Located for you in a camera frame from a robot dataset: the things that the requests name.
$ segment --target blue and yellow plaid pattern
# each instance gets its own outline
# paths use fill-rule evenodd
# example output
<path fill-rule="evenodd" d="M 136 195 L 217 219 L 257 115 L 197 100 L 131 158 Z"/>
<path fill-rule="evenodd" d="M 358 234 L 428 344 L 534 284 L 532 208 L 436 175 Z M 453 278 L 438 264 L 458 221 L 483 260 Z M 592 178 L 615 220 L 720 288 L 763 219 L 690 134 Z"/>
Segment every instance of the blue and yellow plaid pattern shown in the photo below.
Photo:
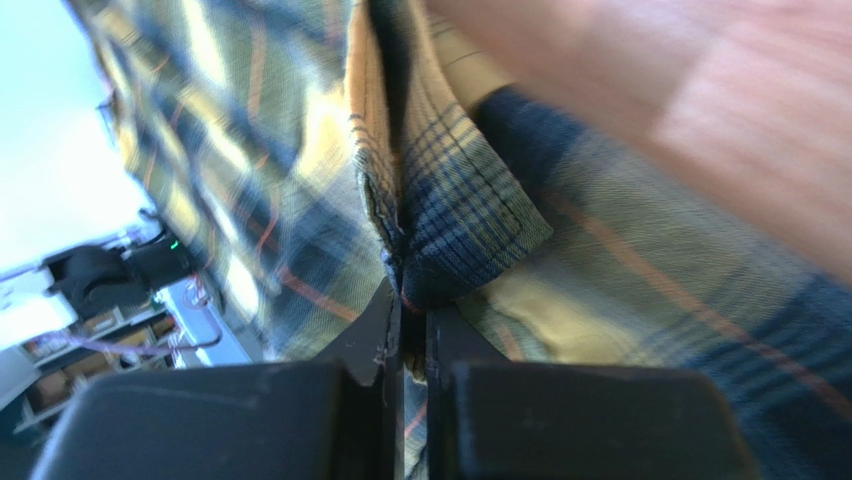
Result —
<path fill-rule="evenodd" d="M 849 475 L 852 295 L 511 88 L 470 101 L 481 52 L 444 61 L 419 1 L 70 2 L 127 169 L 270 360 L 319 351 L 388 275 L 512 359 L 698 369 L 766 478 Z"/>

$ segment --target cloth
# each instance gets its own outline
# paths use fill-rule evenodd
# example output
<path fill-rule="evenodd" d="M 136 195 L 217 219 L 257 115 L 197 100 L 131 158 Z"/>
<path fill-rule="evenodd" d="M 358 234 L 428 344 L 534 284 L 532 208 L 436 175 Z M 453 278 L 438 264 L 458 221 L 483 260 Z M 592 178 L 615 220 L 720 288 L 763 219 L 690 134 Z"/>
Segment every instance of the cloth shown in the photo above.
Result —
<path fill-rule="evenodd" d="M 845 473 L 849 292 L 505 88 L 418 0 L 70 2 L 128 171 L 270 361 L 322 349 L 387 275 L 512 359 L 698 369 L 766 478 Z M 425 390 L 405 395 L 422 477 Z"/>

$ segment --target folded fabric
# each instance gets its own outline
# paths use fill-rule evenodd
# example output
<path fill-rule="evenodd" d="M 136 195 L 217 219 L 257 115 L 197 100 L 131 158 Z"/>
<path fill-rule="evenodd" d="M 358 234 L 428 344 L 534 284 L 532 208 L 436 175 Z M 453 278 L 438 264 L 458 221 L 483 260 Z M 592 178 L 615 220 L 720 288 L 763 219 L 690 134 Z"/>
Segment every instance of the folded fabric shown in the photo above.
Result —
<path fill-rule="evenodd" d="M 269 360 L 315 354 L 389 276 L 513 359 L 699 369 L 767 478 L 845 472 L 849 292 L 500 89 L 418 0 L 70 2 L 128 171 Z M 419 477 L 426 397 L 405 388 Z"/>

